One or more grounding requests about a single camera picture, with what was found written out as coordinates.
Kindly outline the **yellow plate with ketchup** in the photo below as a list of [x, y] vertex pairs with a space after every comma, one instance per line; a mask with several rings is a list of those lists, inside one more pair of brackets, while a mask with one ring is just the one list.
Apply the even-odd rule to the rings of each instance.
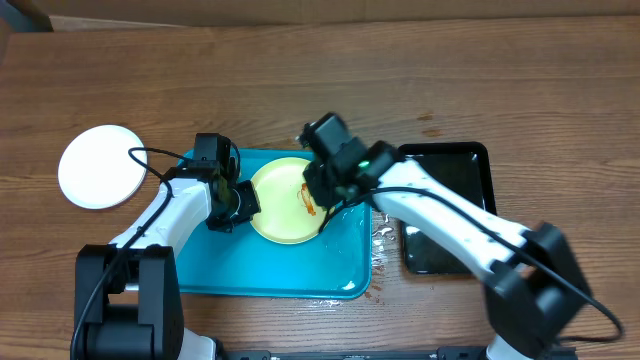
[[316, 203], [303, 176], [309, 164], [303, 158], [280, 158], [261, 167], [251, 178], [260, 205], [251, 225], [264, 238], [294, 245], [319, 233], [327, 210]]

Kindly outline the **white plate with ketchup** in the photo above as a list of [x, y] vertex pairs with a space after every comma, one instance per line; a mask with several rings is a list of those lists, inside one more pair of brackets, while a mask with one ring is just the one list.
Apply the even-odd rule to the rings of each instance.
[[58, 165], [58, 183], [73, 204], [90, 210], [116, 206], [141, 186], [147, 156], [129, 156], [143, 145], [131, 130], [118, 125], [90, 128], [66, 147]]

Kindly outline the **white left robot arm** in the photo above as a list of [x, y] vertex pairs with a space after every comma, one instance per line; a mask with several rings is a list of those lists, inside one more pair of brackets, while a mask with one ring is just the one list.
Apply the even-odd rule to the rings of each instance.
[[259, 211], [235, 169], [173, 167], [124, 233], [75, 262], [73, 359], [213, 359], [216, 342], [184, 326], [176, 257], [200, 224], [230, 233]]

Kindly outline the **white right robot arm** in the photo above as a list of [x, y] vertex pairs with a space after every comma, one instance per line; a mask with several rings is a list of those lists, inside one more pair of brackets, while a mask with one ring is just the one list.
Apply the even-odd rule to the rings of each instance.
[[342, 210], [367, 202], [411, 225], [456, 257], [483, 283], [496, 337], [488, 359], [537, 359], [591, 301], [591, 290], [564, 234], [531, 230], [454, 193], [414, 159], [379, 141], [326, 145], [305, 140], [314, 158], [304, 171], [313, 198]]

